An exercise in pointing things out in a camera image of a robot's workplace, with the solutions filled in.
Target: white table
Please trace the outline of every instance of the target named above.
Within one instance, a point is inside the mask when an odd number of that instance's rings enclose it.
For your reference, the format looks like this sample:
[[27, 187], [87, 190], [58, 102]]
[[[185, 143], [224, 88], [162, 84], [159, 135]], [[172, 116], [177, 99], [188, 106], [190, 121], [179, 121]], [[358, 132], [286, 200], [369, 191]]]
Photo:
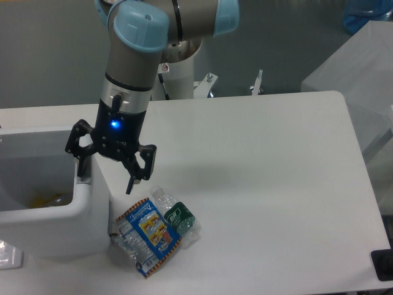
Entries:
[[[93, 123], [97, 105], [0, 110], [3, 128]], [[1, 294], [317, 294], [392, 287], [370, 252], [389, 247], [337, 92], [155, 101], [142, 144], [158, 146], [150, 181], [125, 195], [121, 163], [98, 157], [114, 217], [170, 188], [202, 239], [145, 280], [115, 249], [68, 260], [28, 256], [0, 272]]]

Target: bottle cap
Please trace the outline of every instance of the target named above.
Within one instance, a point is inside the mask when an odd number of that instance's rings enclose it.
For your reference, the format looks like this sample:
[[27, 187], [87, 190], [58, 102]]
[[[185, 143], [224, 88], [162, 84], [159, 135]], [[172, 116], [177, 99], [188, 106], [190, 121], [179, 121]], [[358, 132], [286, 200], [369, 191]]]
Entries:
[[155, 199], [161, 197], [162, 195], [165, 195], [164, 189], [160, 186], [152, 187], [150, 193], [152, 194], [152, 197]]

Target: transparent plastic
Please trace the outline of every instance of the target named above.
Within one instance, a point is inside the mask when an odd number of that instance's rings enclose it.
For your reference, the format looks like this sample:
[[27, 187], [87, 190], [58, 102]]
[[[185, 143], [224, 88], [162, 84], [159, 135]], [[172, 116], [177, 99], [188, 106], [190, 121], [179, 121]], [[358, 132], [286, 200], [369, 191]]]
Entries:
[[162, 187], [155, 187], [151, 190], [152, 197], [155, 200], [155, 205], [166, 222], [173, 226], [173, 221], [168, 218], [168, 212], [175, 209], [177, 212], [186, 210], [188, 214], [180, 217], [179, 223], [176, 224], [176, 232], [182, 237], [181, 247], [188, 248], [200, 238], [201, 226], [195, 216], [184, 206], [183, 203], [178, 201], [171, 194], [164, 191]]
[[389, 20], [392, 12], [393, 0], [349, 0], [343, 25], [353, 35], [369, 20]]

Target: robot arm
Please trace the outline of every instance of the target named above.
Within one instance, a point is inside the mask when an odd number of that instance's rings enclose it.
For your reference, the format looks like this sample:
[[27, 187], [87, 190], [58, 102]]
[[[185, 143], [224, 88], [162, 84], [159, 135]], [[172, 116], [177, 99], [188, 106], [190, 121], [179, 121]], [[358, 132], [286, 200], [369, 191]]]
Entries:
[[[109, 8], [97, 3], [101, 13]], [[239, 20], [238, 0], [125, 0], [108, 11], [111, 51], [95, 127], [80, 120], [72, 128], [66, 152], [84, 160], [99, 152], [123, 163], [133, 184], [153, 172], [156, 146], [139, 143], [158, 65], [167, 44], [233, 31]], [[80, 137], [90, 134], [92, 144], [81, 147]], [[141, 168], [135, 153], [145, 167]]]

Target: green bottle label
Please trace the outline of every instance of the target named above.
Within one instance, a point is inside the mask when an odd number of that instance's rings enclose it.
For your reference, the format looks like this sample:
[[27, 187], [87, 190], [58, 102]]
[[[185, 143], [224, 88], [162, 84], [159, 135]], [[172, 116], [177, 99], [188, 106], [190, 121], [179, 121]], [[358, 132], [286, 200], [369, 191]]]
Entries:
[[188, 218], [193, 218], [193, 224], [195, 220], [194, 215], [182, 202], [177, 202], [174, 204], [174, 206], [165, 213], [164, 218], [176, 232], [177, 228], [183, 221], [187, 220]]

